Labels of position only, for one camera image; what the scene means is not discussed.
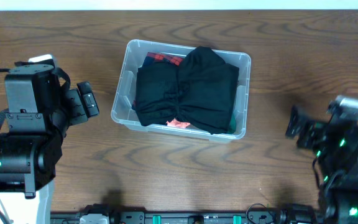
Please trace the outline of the dark green garment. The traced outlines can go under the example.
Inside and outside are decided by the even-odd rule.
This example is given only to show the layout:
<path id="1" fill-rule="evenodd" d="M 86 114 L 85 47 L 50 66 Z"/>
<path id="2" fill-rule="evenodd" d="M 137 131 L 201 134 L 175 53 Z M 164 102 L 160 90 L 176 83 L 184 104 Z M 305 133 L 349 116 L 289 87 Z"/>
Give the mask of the dark green garment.
<path id="1" fill-rule="evenodd" d="M 232 115 L 227 129 L 227 134 L 234 134 L 236 132 L 236 128 L 237 128 L 236 117 Z"/>

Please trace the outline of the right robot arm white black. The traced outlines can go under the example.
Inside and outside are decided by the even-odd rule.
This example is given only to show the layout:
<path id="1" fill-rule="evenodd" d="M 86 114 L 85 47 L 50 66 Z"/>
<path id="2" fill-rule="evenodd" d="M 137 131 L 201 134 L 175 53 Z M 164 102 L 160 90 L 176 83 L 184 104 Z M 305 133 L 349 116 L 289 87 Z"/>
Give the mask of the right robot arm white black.
<path id="1" fill-rule="evenodd" d="M 358 223 L 358 109 L 329 106 L 329 121 L 310 118 L 293 106 L 286 137 L 310 149 L 319 189 L 319 209 L 293 207 L 285 223 Z"/>

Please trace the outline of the coral pink garment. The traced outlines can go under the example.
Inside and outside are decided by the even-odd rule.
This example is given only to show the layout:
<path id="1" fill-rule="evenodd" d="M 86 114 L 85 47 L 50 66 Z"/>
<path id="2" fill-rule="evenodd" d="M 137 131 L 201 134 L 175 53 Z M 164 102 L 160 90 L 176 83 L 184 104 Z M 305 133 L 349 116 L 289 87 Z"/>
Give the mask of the coral pink garment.
<path id="1" fill-rule="evenodd" d="M 174 127 L 174 128 L 183 128 L 186 129 L 188 126 L 190 126 L 191 124 L 188 122 L 182 122 L 182 121 L 178 121 L 175 118 L 172 119 L 171 121 L 167 121 L 166 125 L 169 127 Z"/>

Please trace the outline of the red plaid flannel shirt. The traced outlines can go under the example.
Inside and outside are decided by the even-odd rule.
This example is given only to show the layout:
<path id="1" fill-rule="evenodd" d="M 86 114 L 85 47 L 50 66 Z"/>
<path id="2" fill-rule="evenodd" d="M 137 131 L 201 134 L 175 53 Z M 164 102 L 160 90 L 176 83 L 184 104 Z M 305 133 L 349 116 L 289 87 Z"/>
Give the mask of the red plaid flannel shirt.
<path id="1" fill-rule="evenodd" d="M 181 64 L 182 61 L 183 61 L 182 57 L 148 52 L 142 65 L 148 66 L 154 63 L 167 63 L 167 64 L 179 66 L 179 64 Z"/>

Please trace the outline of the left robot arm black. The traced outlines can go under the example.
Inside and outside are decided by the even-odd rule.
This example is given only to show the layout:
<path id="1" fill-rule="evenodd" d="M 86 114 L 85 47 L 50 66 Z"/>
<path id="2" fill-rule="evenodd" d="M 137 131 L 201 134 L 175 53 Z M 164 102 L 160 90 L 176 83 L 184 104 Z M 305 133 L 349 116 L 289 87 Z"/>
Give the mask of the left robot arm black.
<path id="1" fill-rule="evenodd" d="M 17 63 L 0 112 L 0 223 L 49 223 L 56 164 L 70 126 L 99 114 L 88 82 L 47 63 Z"/>

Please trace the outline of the black hoodie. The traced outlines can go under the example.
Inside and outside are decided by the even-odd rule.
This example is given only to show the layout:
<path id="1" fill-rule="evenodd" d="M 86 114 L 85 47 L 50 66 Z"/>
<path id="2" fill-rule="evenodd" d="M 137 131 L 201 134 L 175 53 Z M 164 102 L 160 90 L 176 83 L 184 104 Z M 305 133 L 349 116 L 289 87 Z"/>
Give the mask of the black hoodie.
<path id="1" fill-rule="evenodd" d="M 238 67 L 209 47 L 197 47 L 179 66 L 142 65 L 132 108 L 142 126 L 175 118 L 210 134 L 227 134 L 238 78 Z"/>

